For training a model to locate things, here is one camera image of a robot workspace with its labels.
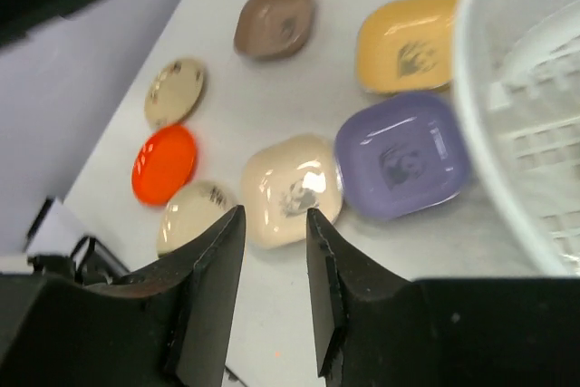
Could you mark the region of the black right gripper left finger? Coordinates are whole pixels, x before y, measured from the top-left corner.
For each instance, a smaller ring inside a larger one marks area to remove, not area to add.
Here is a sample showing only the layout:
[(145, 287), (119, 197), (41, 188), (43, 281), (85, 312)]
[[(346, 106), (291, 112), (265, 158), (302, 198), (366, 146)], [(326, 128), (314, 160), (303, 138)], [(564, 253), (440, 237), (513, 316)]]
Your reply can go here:
[(1, 275), (4, 386), (219, 386), (245, 251), (235, 206), (204, 233), (109, 284), (26, 259)]

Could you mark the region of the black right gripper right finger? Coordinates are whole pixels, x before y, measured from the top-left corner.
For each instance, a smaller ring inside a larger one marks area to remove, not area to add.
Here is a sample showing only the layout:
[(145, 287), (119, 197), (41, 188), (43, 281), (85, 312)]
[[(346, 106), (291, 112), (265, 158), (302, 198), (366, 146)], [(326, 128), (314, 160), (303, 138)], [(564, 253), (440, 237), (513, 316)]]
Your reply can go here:
[(575, 278), (408, 281), (306, 215), (317, 372), (329, 386), (576, 386)]

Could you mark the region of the cream square panda plate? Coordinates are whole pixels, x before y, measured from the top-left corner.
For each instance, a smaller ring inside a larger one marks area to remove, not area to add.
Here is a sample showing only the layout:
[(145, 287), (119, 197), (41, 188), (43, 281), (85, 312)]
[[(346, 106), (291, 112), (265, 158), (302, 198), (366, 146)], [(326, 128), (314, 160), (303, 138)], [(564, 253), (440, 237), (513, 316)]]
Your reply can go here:
[(343, 207), (333, 143), (313, 133), (254, 154), (242, 171), (240, 186), (247, 233), (263, 249), (305, 239), (310, 208), (320, 209), (334, 222)]

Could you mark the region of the brown square panda plate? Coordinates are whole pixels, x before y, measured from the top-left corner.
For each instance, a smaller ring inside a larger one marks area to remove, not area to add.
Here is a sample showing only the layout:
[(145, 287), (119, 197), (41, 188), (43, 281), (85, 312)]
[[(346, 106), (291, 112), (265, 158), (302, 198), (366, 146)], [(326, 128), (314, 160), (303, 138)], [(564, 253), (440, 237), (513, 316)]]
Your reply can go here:
[(234, 34), (236, 53), (259, 62), (296, 54), (311, 35), (315, 7), (315, 0), (247, 0)]

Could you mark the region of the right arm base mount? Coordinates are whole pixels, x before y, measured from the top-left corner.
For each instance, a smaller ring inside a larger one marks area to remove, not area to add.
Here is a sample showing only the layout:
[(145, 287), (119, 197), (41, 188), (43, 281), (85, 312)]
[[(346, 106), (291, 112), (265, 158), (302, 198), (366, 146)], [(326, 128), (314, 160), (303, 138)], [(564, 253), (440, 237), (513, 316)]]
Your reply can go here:
[(38, 260), (66, 263), (83, 285), (109, 284), (130, 272), (56, 197), (42, 204), (26, 233), (24, 252)]

